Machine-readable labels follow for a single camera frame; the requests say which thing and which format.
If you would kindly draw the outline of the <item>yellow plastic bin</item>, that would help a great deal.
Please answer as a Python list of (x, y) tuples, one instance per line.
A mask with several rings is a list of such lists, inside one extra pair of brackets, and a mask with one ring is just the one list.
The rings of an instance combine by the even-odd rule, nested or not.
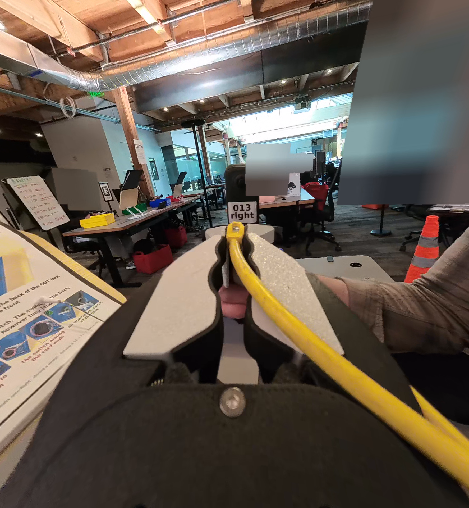
[(106, 227), (108, 225), (111, 225), (115, 222), (115, 215), (114, 213), (103, 213), (103, 214), (96, 214), (96, 215), (90, 215), (89, 217), (85, 219), (80, 219), (80, 227), (84, 229), (92, 229), (92, 228), (98, 228), (98, 227)]

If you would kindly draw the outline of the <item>person's right hand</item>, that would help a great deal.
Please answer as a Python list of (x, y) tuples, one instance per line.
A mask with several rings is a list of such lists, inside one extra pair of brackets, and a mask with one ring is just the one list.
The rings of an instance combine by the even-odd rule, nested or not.
[(221, 310), (224, 318), (242, 320), (246, 314), (248, 291), (235, 283), (229, 287), (224, 285), (219, 289)]

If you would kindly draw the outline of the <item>wooden support post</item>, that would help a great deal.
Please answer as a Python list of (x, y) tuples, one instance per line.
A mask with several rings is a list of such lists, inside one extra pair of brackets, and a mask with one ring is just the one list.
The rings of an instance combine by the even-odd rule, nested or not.
[(115, 104), (117, 106), (120, 122), (124, 131), (126, 142), (130, 151), (130, 157), (134, 165), (134, 169), (142, 170), (142, 193), (150, 199), (155, 197), (153, 184), (151, 181), (149, 169), (147, 164), (139, 164), (136, 158), (135, 147), (133, 140), (139, 139), (136, 123), (132, 114), (130, 106), (130, 100), (128, 97), (127, 89), (125, 87), (119, 87), (113, 91)]

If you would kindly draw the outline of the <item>red fabric bag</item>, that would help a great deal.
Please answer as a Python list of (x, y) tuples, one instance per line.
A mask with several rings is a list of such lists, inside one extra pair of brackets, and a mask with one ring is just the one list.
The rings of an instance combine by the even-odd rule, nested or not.
[(164, 229), (167, 244), (171, 249), (180, 249), (188, 242), (187, 230), (184, 226)]
[(137, 273), (151, 275), (173, 263), (173, 254), (169, 245), (158, 245), (150, 253), (136, 251), (133, 254), (133, 261)]

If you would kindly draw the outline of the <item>black office chair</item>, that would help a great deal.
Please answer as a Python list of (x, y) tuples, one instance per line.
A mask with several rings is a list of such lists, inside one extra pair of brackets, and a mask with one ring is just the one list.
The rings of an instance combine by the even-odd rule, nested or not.
[(325, 223), (332, 223), (335, 218), (333, 192), (335, 190), (335, 185), (339, 181), (339, 170), (340, 168), (336, 168), (332, 162), (327, 162), (325, 165), (325, 175), (321, 180), (321, 183), (327, 183), (330, 190), (327, 197), (327, 204), (325, 204), (324, 209), (318, 210), (314, 204), (312, 208), (308, 208), (300, 212), (301, 228), (307, 224), (310, 225), (307, 232), (307, 243), (305, 246), (306, 256), (311, 256), (310, 245), (316, 238), (333, 244), (335, 251), (337, 252), (342, 250), (333, 233), (325, 230)]

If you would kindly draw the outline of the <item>wooden desk with black legs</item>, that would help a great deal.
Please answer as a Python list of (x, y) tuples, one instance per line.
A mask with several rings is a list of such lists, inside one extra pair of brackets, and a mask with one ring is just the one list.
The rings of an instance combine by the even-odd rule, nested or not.
[(276, 198), (259, 206), (260, 217), (266, 225), (280, 231), (280, 245), (290, 247), (300, 235), (300, 212), (312, 208), (314, 197), (303, 187), (300, 197)]
[(97, 226), (94, 228), (77, 228), (72, 231), (62, 233), (64, 238), (66, 237), (80, 237), (98, 239), (98, 244), (102, 257), (105, 261), (106, 267), (111, 275), (111, 286), (115, 289), (120, 288), (138, 288), (142, 283), (125, 283), (118, 271), (114, 257), (107, 244), (107, 238), (116, 237), (124, 238), (130, 237), (133, 234), (147, 230), (165, 219), (169, 218), (169, 213), (174, 212), (185, 212), (190, 209), (192, 204), (198, 199), (198, 197), (187, 197), (178, 202), (172, 203), (162, 209), (153, 209), (144, 213), (140, 213), (135, 216), (124, 216), (118, 217), (113, 223), (106, 226)]

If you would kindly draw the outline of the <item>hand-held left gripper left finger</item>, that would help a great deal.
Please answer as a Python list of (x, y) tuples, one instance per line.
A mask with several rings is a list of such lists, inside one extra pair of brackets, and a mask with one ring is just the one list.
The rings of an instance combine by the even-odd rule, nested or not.
[(216, 383), (224, 343), (219, 289), (224, 237), (214, 235), (162, 273), (128, 340), (131, 360), (183, 363), (200, 383)]

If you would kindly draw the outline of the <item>person's right forearm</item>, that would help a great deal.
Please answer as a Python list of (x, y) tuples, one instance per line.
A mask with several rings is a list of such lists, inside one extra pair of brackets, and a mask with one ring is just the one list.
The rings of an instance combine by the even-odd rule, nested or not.
[(391, 352), (469, 348), (469, 227), (412, 283), (307, 276), (330, 289)]

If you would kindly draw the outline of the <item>silver spiral air duct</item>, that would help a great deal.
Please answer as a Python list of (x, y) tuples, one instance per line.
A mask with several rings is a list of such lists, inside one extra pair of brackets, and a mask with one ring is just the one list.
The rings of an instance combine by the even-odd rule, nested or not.
[(71, 89), (106, 92), (367, 22), (372, 4), (372, 1), (334, 1), (311, 10), (295, 11), (288, 16), (265, 18), (248, 28), (227, 31), (101, 72), (75, 71), (65, 67), (60, 71), (48, 71), (48, 74)]

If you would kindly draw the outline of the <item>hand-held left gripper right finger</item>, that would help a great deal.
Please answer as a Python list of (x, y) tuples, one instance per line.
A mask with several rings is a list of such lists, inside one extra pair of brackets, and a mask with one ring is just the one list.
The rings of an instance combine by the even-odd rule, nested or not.
[[(243, 252), (248, 264), (278, 301), (334, 351), (343, 355), (344, 349), (305, 269), (294, 258), (255, 233), (245, 234)], [(305, 361), (302, 351), (252, 297), (247, 300), (244, 345), (256, 361), (263, 383), (270, 383), (282, 364), (300, 366)]]

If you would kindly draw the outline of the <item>rectangular metal air duct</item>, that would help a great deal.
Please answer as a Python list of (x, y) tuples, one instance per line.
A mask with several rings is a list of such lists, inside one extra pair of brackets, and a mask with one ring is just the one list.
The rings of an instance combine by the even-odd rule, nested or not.
[(23, 77), (88, 91), (87, 82), (81, 78), (79, 72), (65, 67), (27, 42), (2, 31), (0, 68)]

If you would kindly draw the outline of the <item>orange traffic cone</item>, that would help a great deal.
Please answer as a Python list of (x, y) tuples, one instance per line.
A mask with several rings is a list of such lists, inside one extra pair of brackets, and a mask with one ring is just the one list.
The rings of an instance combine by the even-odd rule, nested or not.
[(405, 276), (405, 283), (412, 283), (434, 265), (439, 253), (439, 217), (428, 215), (418, 243), (412, 257), (411, 263)]

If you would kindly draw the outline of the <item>red bag on chair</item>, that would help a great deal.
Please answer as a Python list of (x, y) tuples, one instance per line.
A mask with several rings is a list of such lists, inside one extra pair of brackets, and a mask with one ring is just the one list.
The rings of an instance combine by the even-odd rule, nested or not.
[(318, 210), (323, 210), (327, 204), (329, 185), (321, 182), (307, 182), (301, 187), (314, 198), (315, 207)]

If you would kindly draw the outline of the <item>whiteboard on easel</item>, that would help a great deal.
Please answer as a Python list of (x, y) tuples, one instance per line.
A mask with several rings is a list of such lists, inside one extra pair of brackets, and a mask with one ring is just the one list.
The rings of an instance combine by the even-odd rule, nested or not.
[(70, 222), (66, 212), (40, 176), (6, 178), (3, 181), (42, 231), (47, 232)]

